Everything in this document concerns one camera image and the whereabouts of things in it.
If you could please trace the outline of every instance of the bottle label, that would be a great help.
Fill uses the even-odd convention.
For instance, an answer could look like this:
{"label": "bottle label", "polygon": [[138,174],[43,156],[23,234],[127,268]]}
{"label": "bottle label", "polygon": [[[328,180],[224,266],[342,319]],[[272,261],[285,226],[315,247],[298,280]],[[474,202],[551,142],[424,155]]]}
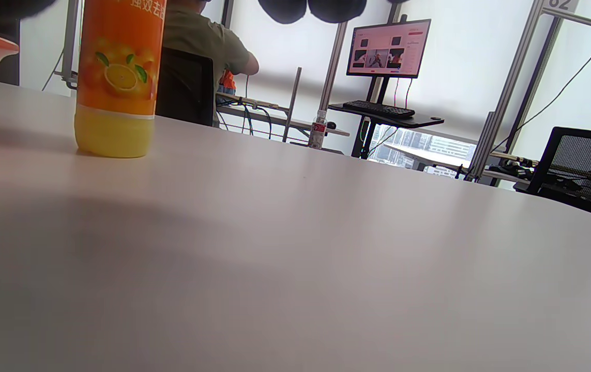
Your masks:
{"label": "bottle label", "polygon": [[77,103],[155,115],[166,0],[86,0]]}

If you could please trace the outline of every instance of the plastic bottle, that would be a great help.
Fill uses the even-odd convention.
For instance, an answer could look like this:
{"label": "plastic bottle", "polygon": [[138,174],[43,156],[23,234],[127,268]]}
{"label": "plastic bottle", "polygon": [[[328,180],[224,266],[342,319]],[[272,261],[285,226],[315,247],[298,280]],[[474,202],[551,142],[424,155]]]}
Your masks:
{"label": "plastic bottle", "polygon": [[316,150],[323,148],[323,139],[325,139],[325,132],[327,130],[327,111],[319,110],[316,116],[316,121],[312,123],[311,132],[309,133],[309,147]]}
{"label": "plastic bottle", "polygon": [[75,139],[80,150],[112,158],[146,155],[166,0],[86,0]]}

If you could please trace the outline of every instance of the cable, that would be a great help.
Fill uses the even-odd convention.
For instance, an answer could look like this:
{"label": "cable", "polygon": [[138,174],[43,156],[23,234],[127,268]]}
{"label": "cable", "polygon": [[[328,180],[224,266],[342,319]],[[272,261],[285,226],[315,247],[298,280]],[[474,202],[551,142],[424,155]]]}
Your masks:
{"label": "cable", "polygon": [[256,106],[256,109],[263,111],[265,113],[265,116],[267,116],[267,124],[270,125],[270,130],[269,130],[269,134],[267,135],[267,139],[271,140],[272,139],[272,118],[270,117],[270,114],[267,113],[267,110],[265,110],[264,108]]}
{"label": "cable", "polygon": [[[250,110],[247,108],[246,104],[243,104],[243,106],[245,106],[245,116],[244,118],[247,119],[248,123],[250,124],[250,136],[253,136],[253,127],[252,127],[252,115],[250,114]],[[245,122],[243,119],[243,130],[245,129]]]}
{"label": "cable", "polygon": [[[245,81],[245,99],[247,99],[249,87],[250,87],[250,76],[247,75],[247,80]],[[246,118],[243,118],[243,131],[241,131],[242,134],[244,134],[244,132],[245,132],[245,120],[246,120]],[[251,129],[251,127],[252,127],[252,124],[250,123],[250,136],[253,136],[253,130]]]}
{"label": "cable", "polygon": [[369,122],[369,125],[371,125],[371,118],[369,118],[369,120],[366,120],[366,118],[364,120],[362,120],[362,127],[359,128],[359,140],[362,142],[362,146],[364,146],[364,142],[366,142],[367,140],[367,134],[364,134],[364,138],[362,137],[362,132],[364,132],[364,123],[365,122]]}
{"label": "cable", "polygon": [[397,92],[399,91],[399,80],[401,79],[397,78],[397,87],[394,88],[394,106],[397,105]]}
{"label": "cable", "polygon": [[52,76],[54,76],[54,73],[56,72],[56,68],[58,67],[58,62],[61,62],[61,58],[63,57],[63,52],[64,52],[64,50],[61,49],[61,55],[59,55],[58,59],[56,60],[56,64],[54,65],[52,72],[49,74],[49,77],[47,78],[45,85],[42,86],[42,90],[40,90],[40,91],[44,92],[45,89],[47,88],[47,84],[49,84],[49,80],[52,79]]}
{"label": "cable", "polygon": [[411,94],[411,87],[413,86],[413,79],[411,79],[411,83],[408,84],[408,91],[406,92],[406,106],[405,109],[408,108],[408,96]]}
{"label": "cable", "polygon": [[383,146],[383,144],[385,144],[385,142],[389,141],[389,139],[392,138],[398,131],[399,131],[399,129],[395,128],[395,131],[392,134],[390,134],[389,137],[387,137],[386,139],[383,139],[382,142],[378,142],[378,144],[374,148],[369,150],[369,156],[373,155],[373,152],[376,151],[376,149],[378,149],[380,146]]}
{"label": "cable", "polygon": [[219,111],[217,111],[217,116],[219,116],[219,118],[222,119],[222,124],[224,124],[226,130],[229,130],[229,126],[226,125],[226,120],[224,120],[224,116],[222,116],[222,114],[220,114]]}
{"label": "cable", "polygon": [[529,120],[525,121],[522,125],[520,125],[520,127],[518,127],[516,129],[516,131],[513,132],[513,134],[511,134],[510,136],[508,136],[507,138],[504,139],[504,141],[500,142],[500,144],[498,146],[495,146],[495,148],[493,150],[491,150],[491,152],[496,151],[497,149],[500,148],[500,146],[502,146],[503,144],[505,144],[507,141],[509,141],[510,139],[512,139],[512,137],[514,137],[518,132],[520,132],[521,129],[523,129],[523,127],[527,124],[529,124],[529,122],[531,122],[532,120],[534,120],[537,116],[541,115],[541,113],[543,113],[543,111],[546,111],[546,109],[548,109],[551,104],[555,103],[555,101],[557,101],[557,99],[562,95],[562,93],[565,91],[565,89],[567,89],[567,87],[569,87],[570,83],[573,82],[573,80],[580,75],[581,72],[583,72],[584,68],[587,67],[587,65],[591,62],[591,57],[589,57],[589,59],[587,59],[587,62],[585,62],[585,64],[578,70],[577,73],[575,73],[575,75],[571,78],[571,80],[569,80],[568,83],[566,83],[564,85],[564,87],[562,88],[562,90],[559,91],[559,93],[555,96],[555,98],[553,98],[553,101],[550,101],[550,103],[546,104],[546,106],[544,106],[544,108],[541,109],[541,111],[539,111],[538,113],[536,113],[536,115],[532,116],[531,118],[529,118]]}

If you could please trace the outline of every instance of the mesh chair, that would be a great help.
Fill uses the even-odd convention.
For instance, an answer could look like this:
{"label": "mesh chair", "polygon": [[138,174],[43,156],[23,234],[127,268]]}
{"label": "mesh chair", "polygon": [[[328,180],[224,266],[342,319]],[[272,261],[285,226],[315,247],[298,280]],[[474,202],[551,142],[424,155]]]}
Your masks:
{"label": "mesh chair", "polygon": [[527,193],[591,212],[591,130],[553,129]]}
{"label": "mesh chair", "polygon": [[163,48],[156,115],[212,127],[213,80],[212,59]]}

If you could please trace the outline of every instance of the man's arm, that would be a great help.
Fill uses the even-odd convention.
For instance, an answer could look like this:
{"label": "man's arm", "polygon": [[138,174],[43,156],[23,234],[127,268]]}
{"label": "man's arm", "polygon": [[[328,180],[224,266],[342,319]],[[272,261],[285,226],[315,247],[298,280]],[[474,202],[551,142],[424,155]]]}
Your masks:
{"label": "man's arm", "polygon": [[256,57],[249,52],[243,42],[229,29],[224,29],[224,47],[226,49],[226,68],[232,74],[255,75],[259,65]]}
{"label": "man's arm", "polygon": [[250,59],[247,61],[247,66],[245,66],[241,73],[244,73],[245,75],[256,75],[259,70],[258,60],[254,57],[252,52],[248,53],[250,54]]}

